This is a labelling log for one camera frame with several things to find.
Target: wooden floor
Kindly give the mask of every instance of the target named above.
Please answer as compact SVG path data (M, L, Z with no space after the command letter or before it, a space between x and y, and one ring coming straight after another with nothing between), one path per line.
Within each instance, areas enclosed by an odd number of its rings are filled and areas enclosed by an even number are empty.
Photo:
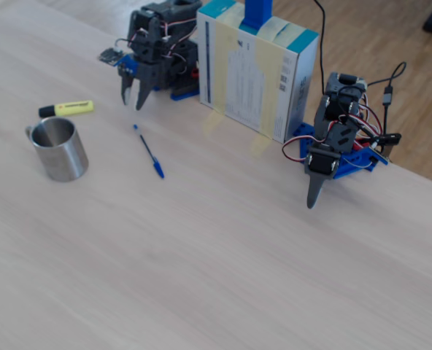
M38 0L90 26L124 36L133 9L148 0ZM321 29L321 12L310 0L274 0L274 15ZM394 82L388 130L403 134L391 160L432 179L432 34L421 30L432 11L431 0L322 0L327 12L325 74L339 71L369 82L390 76L401 61L405 75ZM382 85L369 91L382 114ZM310 90L306 120L313 120L320 100L320 70Z

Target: black cable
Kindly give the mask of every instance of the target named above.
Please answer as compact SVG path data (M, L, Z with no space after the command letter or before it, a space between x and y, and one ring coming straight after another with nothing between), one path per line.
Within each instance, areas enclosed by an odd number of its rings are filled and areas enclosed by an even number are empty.
M393 81L393 79L396 79L397 77L400 77L404 71L406 70L407 67L407 62L403 61L400 64L398 64L398 66L395 68L394 72L391 74L391 77L386 78L386 79L381 79L381 80L377 80L375 82L371 82L369 83L369 86L375 85L375 84L379 84L381 82L390 82L388 84L388 86L391 86L391 82Z
M386 135L386 125L388 122L388 107L385 106L385 115L383 116L383 135Z
M370 140L374 140L376 138L373 133L371 133L367 128L363 127L359 122L357 122L357 120L352 118L349 118L349 120L359 129L361 129L364 133L366 133Z
M318 0L313 0L323 13L323 22L321 25L321 38L320 38L320 69L321 69L321 93L325 95L325 72L323 71L323 37L325 36L326 12Z

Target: electrical wire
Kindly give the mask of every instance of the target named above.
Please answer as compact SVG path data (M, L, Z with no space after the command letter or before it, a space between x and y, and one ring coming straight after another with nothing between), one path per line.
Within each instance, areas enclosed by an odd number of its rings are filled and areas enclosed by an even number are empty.
M363 120L365 120L366 122L368 122L368 123L370 124L370 126L371 126L373 129L375 129L375 130L377 131L377 133L379 133L379 128L378 128L378 126L376 126L375 124L371 124L371 123L369 122L370 114L371 114L371 113L369 113L369 110L368 110L366 107L362 107L361 105L359 105L359 109L360 109L362 112L365 112L365 113L366 113L366 117L363 118Z
M183 36L182 38L179 39L178 42L176 42L175 44L173 44L173 45L171 46L171 48L169 49L169 52L168 52L167 55L170 56L171 53L172 53L172 50L176 47L176 45L179 44L180 42L183 42L184 40L190 38L190 37L192 36L192 34L195 33L195 30L196 30L196 26L193 27L192 31L191 31L189 34Z
M176 25L179 25L179 24L185 24L185 23L193 22L195 20L196 20L196 17L195 18L190 18L188 20L178 20L176 22L170 22L170 23L162 21L161 28L164 28L164 36L168 36L169 35L169 32L168 32L169 27L176 26Z
M406 67L407 67L407 62L406 61L401 62L395 68L394 72L391 74L391 77L386 78L386 79L377 80L375 82L371 82L371 83L369 83L369 86L372 86L372 85L375 85L375 84L379 84L381 82L389 82L388 86L391 86L391 83L393 82L393 79L396 79L397 77L400 77L404 73L404 71L406 70Z
M382 134L383 133L383 127L382 127L382 123L379 121L377 113L374 112L374 110L372 108L370 108L369 106L364 106L362 104L359 104L359 106L362 106L363 108L365 108L367 111L369 111L371 113L371 115L374 116L374 119L377 121L377 125L378 125L378 133Z
M119 42L127 42L127 43L129 43L129 42L131 42L131 40L124 39L124 38L119 38L119 39L115 40L114 46L117 47L117 45L118 45Z
M339 116L339 118L341 118L341 117L351 118L354 121L356 121L359 124L361 124L364 128L368 129L369 132L372 133L374 136L379 136L379 133L377 133L377 131L370 124L368 124L365 120L361 119L357 115L353 115L353 114L345 115L345 114L342 114L342 115Z
M132 42L134 42L136 35L138 33L144 33L145 36L148 36L148 31L146 29L144 29L144 28L138 29L137 31L135 31L135 34L130 38L130 42L128 43L128 47L130 47Z
M185 58L183 58L183 56L179 55L178 53L175 53L175 52L174 52L172 55L173 55L173 56L177 56L177 57L180 58L182 61L184 61L184 63L187 63L187 60L186 60ZM177 73L177 74L184 74L186 71L187 71L187 65L185 65L183 71L180 71L180 72Z
M344 159L347 163L349 163L351 166L354 166L354 167L356 167L356 168L362 168L362 169L365 169L365 168L368 168L369 166L371 166L373 163L372 162L370 162L367 166L358 166L357 164L354 164L354 163L351 163L350 161L348 161L346 158L342 158L342 159Z
M333 127L333 125L336 124L337 122L338 122L337 120L334 120L333 122L330 122L330 123L329 123L329 125L328 125L328 133L330 132L330 130L331 130L331 128ZM291 138L290 140L286 141L286 142L282 145L282 149L281 149L281 150L282 150L282 154L283 154L287 159L289 159L289 160L292 160L292 161L294 161L294 162L302 162L302 161L305 160L305 157L303 157L303 158L294 158L294 157L291 157L291 156L289 156L289 155L286 154L286 152L284 151L284 148L285 148L287 145L292 144L294 141L302 140L302 139L311 139L311 140L313 140L313 141L316 141L316 142L322 144L323 142L326 141L326 138L328 137L328 133L326 134L326 136L325 136L325 138L324 138L323 140L317 140L315 137L310 136L310 135L295 136L295 137Z
M369 106L369 97L367 96L366 93L363 93L361 100L363 100L365 106L367 106L367 107ZM370 113L369 113L368 109L364 109L364 110L367 112L367 117L366 117L365 121L368 122L369 117L370 117Z
M357 141L354 141L354 144L355 144L356 146L358 146L360 149L363 149L363 146L362 146L361 144L359 144Z
M388 124L388 107L385 106L385 114L383 115L383 131L386 133L386 126Z
M321 69L321 93L325 95L325 72L323 71L323 37L325 36L326 12L318 0L313 0L316 5L321 9L323 14L323 21L321 24L321 38L320 38L320 69Z

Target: red wire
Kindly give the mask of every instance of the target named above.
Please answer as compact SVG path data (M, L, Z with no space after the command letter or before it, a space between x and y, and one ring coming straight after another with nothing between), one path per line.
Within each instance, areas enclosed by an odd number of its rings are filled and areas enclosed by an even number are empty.
M352 119L357 120L357 121L360 122L360 123L363 123L364 125L366 125L366 126L370 129L370 131L371 131L372 133L374 133L374 134L377 135L377 136L379 135L379 134L377 134L377 131L374 129L373 126L371 126L370 124L368 124L365 120L363 120L363 119L360 118L359 116L357 116L357 115L353 115L353 114L349 114L348 117L351 117Z
M363 104L359 104L359 106L362 106L363 108L367 109L367 111L370 111L370 113L374 116L375 120L377 121L378 128L379 128L379 133L382 134L382 133L383 133L382 123L379 121L378 116L377 116L377 114L373 111L373 109L370 108L369 106L364 106Z
M331 128L333 127L333 125L336 124L337 122L338 122L338 121L335 120L335 121L329 123L329 125L328 125L328 132L331 130ZM292 161L294 161L294 162L302 162L302 161L305 160L305 157L304 157L304 158L294 158L294 157L291 157L291 156L287 155L286 152L284 151L284 148L285 148L287 145L292 144L294 141L301 140L301 139L312 139L312 140L314 140L314 141L319 142L319 143L322 144L323 142L325 142L326 137L325 137L323 140L317 140L315 137L310 136L310 135L302 135L302 136L296 136L296 137L291 138L290 140L286 141L286 142L282 145L282 149L281 149L281 150L282 150L282 154L283 154L287 159L292 160Z

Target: circuit board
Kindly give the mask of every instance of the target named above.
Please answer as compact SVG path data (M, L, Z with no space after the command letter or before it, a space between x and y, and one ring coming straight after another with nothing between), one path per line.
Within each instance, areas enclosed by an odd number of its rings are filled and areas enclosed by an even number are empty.
M115 50L113 47L110 47L109 49L104 50L98 56L98 59L110 66L116 66L123 56L125 56L125 53L122 50Z

